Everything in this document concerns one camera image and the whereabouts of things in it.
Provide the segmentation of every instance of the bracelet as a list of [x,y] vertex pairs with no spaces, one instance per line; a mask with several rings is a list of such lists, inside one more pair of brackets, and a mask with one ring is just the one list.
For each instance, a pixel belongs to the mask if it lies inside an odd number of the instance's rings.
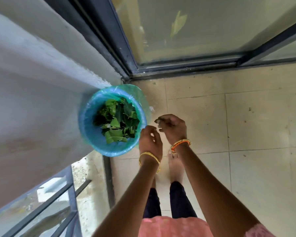
[[184,142],[187,142],[188,143],[188,146],[191,146],[191,141],[188,140],[188,139],[182,139],[180,141],[177,141],[176,143],[174,143],[172,146],[171,146],[171,151],[173,154],[175,154],[176,152],[174,151],[174,148],[177,147],[179,144],[182,144]]
[[150,155],[150,156],[152,156],[158,162],[159,168],[158,168],[158,170],[157,170],[156,173],[158,173],[161,170],[160,161],[158,160],[158,158],[155,157],[154,154],[152,154],[151,152],[148,152],[148,151],[141,153],[141,155],[139,156],[139,166],[141,166],[140,157],[142,155]]

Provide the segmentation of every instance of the tiled floor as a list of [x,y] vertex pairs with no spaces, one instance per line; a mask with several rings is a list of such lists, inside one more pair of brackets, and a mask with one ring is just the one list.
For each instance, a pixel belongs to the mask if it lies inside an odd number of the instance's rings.
[[[154,108],[187,123],[192,149],[277,237],[296,236],[296,64],[135,81]],[[163,154],[170,145],[163,133]],[[171,216],[167,158],[157,174]],[[116,200],[139,169],[138,149],[112,159]],[[192,187],[186,193],[204,218]]]

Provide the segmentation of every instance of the pink shirt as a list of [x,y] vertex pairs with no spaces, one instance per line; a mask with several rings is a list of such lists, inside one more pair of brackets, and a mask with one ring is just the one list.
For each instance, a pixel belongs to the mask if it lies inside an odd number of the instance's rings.
[[[172,219],[156,216],[143,219],[138,237],[213,237],[206,221],[195,217]],[[244,237],[275,237],[262,224],[257,224]]]

